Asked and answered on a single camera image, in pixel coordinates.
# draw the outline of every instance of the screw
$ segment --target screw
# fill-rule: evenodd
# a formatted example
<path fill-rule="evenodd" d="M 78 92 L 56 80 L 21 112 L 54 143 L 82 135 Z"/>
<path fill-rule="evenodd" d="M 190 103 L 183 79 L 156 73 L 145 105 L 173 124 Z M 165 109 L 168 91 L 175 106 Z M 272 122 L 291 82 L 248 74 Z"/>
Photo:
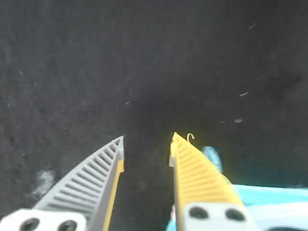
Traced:
<path fill-rule="evenodd" d="M 189 215 L 192 218 L 197 218 L 197 219 L 206 219 L 208 218 L 208 213 L 200 207 L 193 207 L 189 211 Z"/>
<path fill-rule="evenodd" d="M 236 209 L 228 209 L 227 212 L 226 212 L 226 216 L 227 216 L 227 218 L 229 218 L 231 220 L 236 220 L 236 221 L 245 220 L 244 215 Z"/>
<path fill-rule="evenodd" d="M 37 218 L 30 218 L 26 220 L 20 227 L 20 231 L 33 231 L 39 225 L 39 219 Z"/>
<path fill-rule="evenodd" d="M 59 226 L 58 231 L 75 231 L 76 229 L 77 229 L 76 222 L 72 220 L 67 220 Z"/>

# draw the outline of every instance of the blue plastic part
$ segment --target blue plastic part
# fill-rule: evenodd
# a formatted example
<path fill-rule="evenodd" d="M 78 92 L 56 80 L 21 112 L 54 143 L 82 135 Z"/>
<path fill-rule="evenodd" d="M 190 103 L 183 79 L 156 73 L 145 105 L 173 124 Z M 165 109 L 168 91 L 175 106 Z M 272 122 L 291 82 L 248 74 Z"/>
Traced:
<path fill-rule="evenodd" d="M 202 153 L 207 156 L 207 158 L 216 166 L 217 170 L 222 172 L 222 164 L 220 157 L 216 152 L 215 148 L 211 146 L 206 146 L 202 148 Z"/>
<path fill-rule="evenodd" d="M 219 155 L 213 147 L 203 147 L 202 153 L 204 153 L 216 166 L 219 172 L 222 172 L 222 164 Z M 272 188 L 238 184 L 235 184 L 234 187 L 240 195 L 244 205 L 248 208 L 252 205 L 308 202 L 307 189 Z M 166 231 L 176 231 L 175 221 L 169 221 Z"/>

